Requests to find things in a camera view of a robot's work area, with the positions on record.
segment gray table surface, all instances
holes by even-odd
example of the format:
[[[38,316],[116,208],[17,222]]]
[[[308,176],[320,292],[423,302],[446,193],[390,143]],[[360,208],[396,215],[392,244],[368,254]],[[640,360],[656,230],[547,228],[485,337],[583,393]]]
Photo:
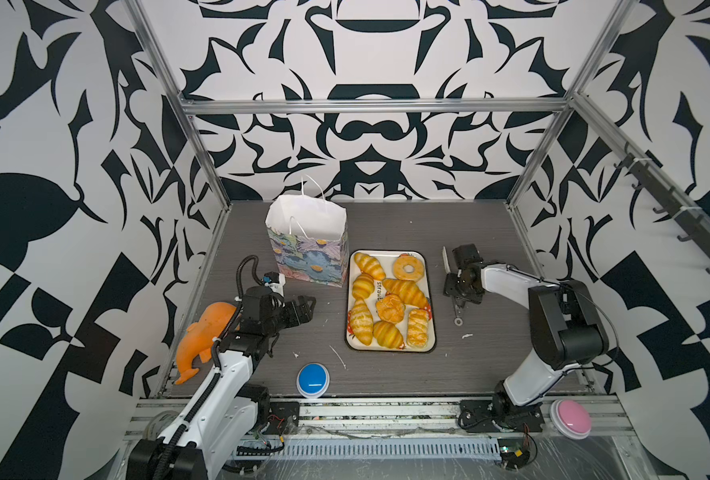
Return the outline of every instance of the gray table surface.
[[[298,396],[296,375],[310,362],[326,366],[331,383],[326,396],[442,396],[492,392],[514,372],[531,350],[526,309],[499,295],[487,295],[481,305],[467,304],[463,326],[453,323],[453,308],[442,294],[446,272],[442,248],[474,243],[486,260],[502,260],[523,270],[528,264],[512,220],[499,202],[344,203],[350,251],[414,250],[424,255],[432,294],[436,348],[430,353],[359,352],[345,340],[346,288],[288,280],[285,295],[317,298],[311,322],[284,330],[274,358],[264,357],[251,383],[264,385],[274,396]],[[237,202],[230,212],[196,319],[212,302],[232,301],[235,268],[249,254],[260,258],[259,274],[276,270],[264,218],[270,204]],[[244,272],[244,284],[253,284]],[[207,369],[181,386],[169,386],[169,396],[191,396]],[[174,369],[172,376],[177,376]],[[554,391],[586,392],[572,374]]]

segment tray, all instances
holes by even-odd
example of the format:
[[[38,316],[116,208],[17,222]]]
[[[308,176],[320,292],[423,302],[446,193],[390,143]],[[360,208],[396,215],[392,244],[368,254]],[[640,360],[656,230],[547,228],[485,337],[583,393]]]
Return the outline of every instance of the tray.
[[[355,336],[347,331],[347,314],[345,312],[344,318],[344,336],[346,338],[347,345],[350,346],[350,348],[354,350],[359,350],[363,352],[410,352],[410,353],[429,353],[435,349],[435,340],[436,340],[436,335],[435,335],[435,321],[432,318],[432,297],[430,296],[430,291],[429,291],[429,282],[427,282],[427,262],[424,260],[424,255],[421,255],[418,252],[411,252],[409,250],[356,250],[352,252],[350,255],[350,282],[347,287],[347,312],[349,312],[352,307],[355,305],[355,298],[352,296],[352,282],[355,281],[355,279],[360,275],[360,267],[355,263],[355,254],[358,252],[363,253],[363,254],[368,254],[370,256],[373,256],[376,258],[380,264],[382,264],[382,268],[387,274],[387,278],[394,278],[394,275],[392,274],[392,264],[395,263],[395,260],[397,259],[398,256],[401,254],[410,254],[415,256],[416,258],[419,259],[419,261],[422,262],[424,265],[424,271],[425,274],[424,276],[416,282],[418,288],[425,294],[427,297],[427,300],[429,301],[429,312],[430,312],[430,321],[429,321],[429,328],[427,329],[427,344],[424,345],[423,348],[417,349],[413,346],[410,346],[408,344],[408,313],[415,309],[413,305],[406,305],[406,314],[403,317],[403,320],[400,323],[395,324],[396,327],[398,327],[398,330],[400,330],[400,333],[403,335],[403,340],[404,343],[406,344],[406,348],[404,350],[397,350],[397,349],[388,349],[384,346],[379,345],[379,343],[374,339],[371,342],[371,345],[364,345],[360,340],[355,338]],[[373,282],[374,286],[376,287],[376,291],[374,293],[371,293],[371,295],[366,299],[366,304],[368,305],[368,310],[371,311],[371,315],[373,316],[373,321],[374,322],[379,322],[379,314],[376,312],[376,302],[382,298],[384,298],[386,295],[388,295],[387,290],[384,288],[384,285],[378,280],[374,280]]]

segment orange whale toy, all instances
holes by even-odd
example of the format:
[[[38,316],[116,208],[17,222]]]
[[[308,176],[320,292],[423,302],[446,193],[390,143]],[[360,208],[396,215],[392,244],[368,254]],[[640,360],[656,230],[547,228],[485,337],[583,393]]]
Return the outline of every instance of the orange whale toy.
[[[200,371],[192,368],[192,360],[197,355],[200,355],[203,363],[211,359],[210,348],[214,344],[214,337],[221,333],[234,312],[235,307],[229,303],[211,303],[200,320],[187,327],[187,334],[176,350],[176,368],[180,376],[175,384],[181,385]]]

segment floral paper bag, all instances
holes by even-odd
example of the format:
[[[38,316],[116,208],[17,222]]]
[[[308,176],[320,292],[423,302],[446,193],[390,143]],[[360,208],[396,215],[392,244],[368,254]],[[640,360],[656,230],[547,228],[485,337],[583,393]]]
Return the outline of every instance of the floral paper bag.
[[[283,275],[344,284],[350,259],[344,208],[321,198],[281,195],[270,207],[266,227]]]

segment wall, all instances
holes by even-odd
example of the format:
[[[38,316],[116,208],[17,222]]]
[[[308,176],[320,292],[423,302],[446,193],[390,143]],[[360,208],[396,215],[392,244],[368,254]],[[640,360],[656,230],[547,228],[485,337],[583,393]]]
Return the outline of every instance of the wall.
[[[121,2],[0,2],[0,478],[86,478],[154,388],[220,208]]]
[[[643,0],[588,91],[710,215],[710,0]],[[644,446],[710,478],[710,261],[618,161],[574,114],[518,209],[545,274],[587,283],[614,322],[598,378]]]
[[[143,4],[186,98],[244,101],[561,97],[615,2]],[[335,199],[505,198],[544,116],[211,116],[200,127],[233,199],[298,190],[301,170]]]

